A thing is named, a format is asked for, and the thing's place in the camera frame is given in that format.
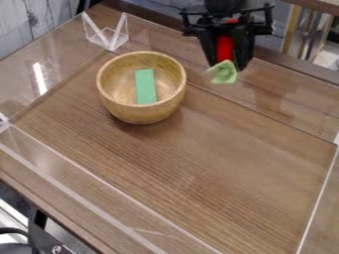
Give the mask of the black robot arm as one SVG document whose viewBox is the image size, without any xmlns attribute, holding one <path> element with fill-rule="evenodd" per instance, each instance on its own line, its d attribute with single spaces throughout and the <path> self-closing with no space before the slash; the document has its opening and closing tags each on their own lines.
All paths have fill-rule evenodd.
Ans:
<svg viewBox="0 0 339 254">
<path fill-rule="evenodd" d="M 182 8 L 182 35 L 194 37 L 209 66 L 222 61 L 242 71 L 254 56 L 254 37 L 273 33 L 270 0 L 204 0 Z"/>
</svg>

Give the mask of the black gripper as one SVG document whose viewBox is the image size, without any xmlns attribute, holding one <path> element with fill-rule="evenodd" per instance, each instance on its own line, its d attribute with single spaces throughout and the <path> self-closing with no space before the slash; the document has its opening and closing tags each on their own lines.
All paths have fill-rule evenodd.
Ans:
<svg viewBox="0 0 339 254">
<path fill-rule="evenodd" d="M 216 40 L 210 31 L 232 30 L 234 39 L 234 65 L 242 71 L 254 54 L 254 35 L 272 33 L 272 1 L 204 1 L 185 7 L 178 14 L 184 32 L 196 35 L 209 65 L 217 63 Z"/>
</svg>

